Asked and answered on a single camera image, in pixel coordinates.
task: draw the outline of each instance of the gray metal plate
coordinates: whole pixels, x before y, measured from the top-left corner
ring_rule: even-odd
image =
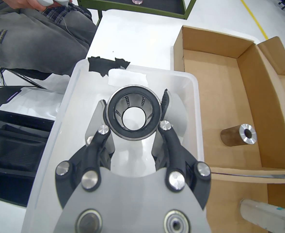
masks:
[[[190,232],[211,233],[190,188],[186,185],[180,193],[167,189],[166,168],[140,178],[119,176],[103,167],[100,171],[100,187],[95,192],[87,192],[79,184],[68,200],[54,233],[75,232],[78,216],[88,209],[101,214],[101,233],[164,232],[164,218],[171,210],[179,210],[188,217]]]

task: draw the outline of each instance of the office chair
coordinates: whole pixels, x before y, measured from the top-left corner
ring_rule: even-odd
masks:
[[[32,81],[30,78],[32,79],[38,79],[38,80],[46,80],[52,73],[43,73],[37,70],[30,70],[30,69],[7,69],[7,68],[0,68],[0,84],[6,85],[5,81],[4,81],[4,77],[3,77],[3,72],[7,70],[13,74],[15,74],[16,76],[20,77],[21,79],[23,79],[24,81],[30,83],[31,85],[40,88],[40,89],[46,89],[44,87],[42,87],[41,85],[35,83],[34,81]]]

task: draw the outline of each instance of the silver metal ring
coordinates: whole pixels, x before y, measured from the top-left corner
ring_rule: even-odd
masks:
[[[164,219],[165,233],[189,233],[190,225],[187,217],[178,210],[168,212]]]
[[[250,124],[242,124],[239,129],[240,137],[247,144],[255,144],[257,142],[257,133]]]

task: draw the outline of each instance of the black tape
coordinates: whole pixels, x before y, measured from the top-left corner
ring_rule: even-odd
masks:
[[[90,64],[88,70],[98,72],[101,74],[102,77],[108,75],[110,69],[113,68],[123,68],[126,69],[130,62],[125,61],[124,59],[117,59],[116,61],[109,60],[109,59],[102,59],[101,57],[91,57],[87,58]]]

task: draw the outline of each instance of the metal bushing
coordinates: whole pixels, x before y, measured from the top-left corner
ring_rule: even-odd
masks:
[[[132,107],[145,113],[145,123],[138,130],[128,129],[123,122],[124,112]],[[108,100],[106,118],[108,126],[119,137],[129,141],[143,140],[152,135],[162,116],[161,102],[150,89],[140,85],[128,85],[118,89]]]

